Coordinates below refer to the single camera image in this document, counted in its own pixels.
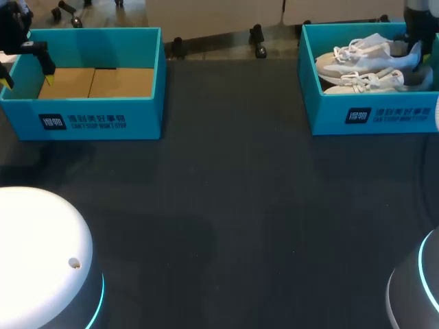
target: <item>printed logo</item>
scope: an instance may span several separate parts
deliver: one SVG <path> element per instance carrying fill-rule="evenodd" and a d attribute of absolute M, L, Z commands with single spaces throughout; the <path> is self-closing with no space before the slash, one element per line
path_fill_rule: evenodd
<path fill-rule="evenodd" d="M 366 123 L 370 115 L 370 108 L 350 108 L 344 123 Z"/>
<path fill-rule="evenodd" d="M 46 130 L 66 130 L 61 114 L 40 114 L 41 123 Z"/>

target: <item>brown cardboard box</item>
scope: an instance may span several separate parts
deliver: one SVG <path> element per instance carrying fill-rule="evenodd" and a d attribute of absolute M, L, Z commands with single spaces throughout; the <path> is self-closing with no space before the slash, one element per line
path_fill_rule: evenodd
<path fill-rule="evenodd" d="M 90 98 L 151 97 L 154 69 L 97 69 Z"/>
<path fill-rule="evenodd" d="M 44 80 L 38 99 L 87 98 L 95 69 L 57 68 L 54 84 Z"/>

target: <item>gray surface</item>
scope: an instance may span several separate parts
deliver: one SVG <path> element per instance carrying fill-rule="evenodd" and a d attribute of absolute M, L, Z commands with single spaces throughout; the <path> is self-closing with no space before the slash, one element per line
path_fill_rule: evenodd
<path fill-rule="evenodd" d="M 389 328 L 388 278 L 428 230 L 424 137 L 312 137 L 293 60 L 168 63 L 160 141 L 1 125 L 0 182 L 88 222 L 110 328 Z"/>

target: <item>small hole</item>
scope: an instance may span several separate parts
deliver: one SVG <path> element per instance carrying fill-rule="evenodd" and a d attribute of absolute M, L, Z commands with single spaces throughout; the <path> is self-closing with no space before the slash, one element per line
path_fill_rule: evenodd
<path fill-rule="evenodd" d="M 70 265 L 70 267 L 72 267 L 74 269 L 79 269 L 81 267 L 81 263 L 76 258 L 70 258 L 69 265 Z"/>

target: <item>open box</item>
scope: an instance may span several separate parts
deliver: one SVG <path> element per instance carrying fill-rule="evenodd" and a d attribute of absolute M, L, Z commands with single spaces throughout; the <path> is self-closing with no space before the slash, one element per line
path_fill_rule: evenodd
<path fill-rule="evenodd" d="M 145 84 L 150 97 L 38 99 L 45 82 L 41 66 L 32 55 L 19 56 L 10 71 L 15 86 L 3 89 L 0 106 L 20 140 L 160 138 L 166 59 L 159 28 L 35 29 L 30 40 L 47 42 L 57 68 L 154 73 L 152 86 Z"/>
<path fill-rule="evenodd" d="M 380 33 L 394 39 L 404 23 L 340 23 L 304 25 L 300 39 L 298 76 L 313 135 L 438 132 L 439 42 L 428 63 L 434 70 L 434 90 L 417 93 L 326 95 L 314 59 L 352 39 Z"/>

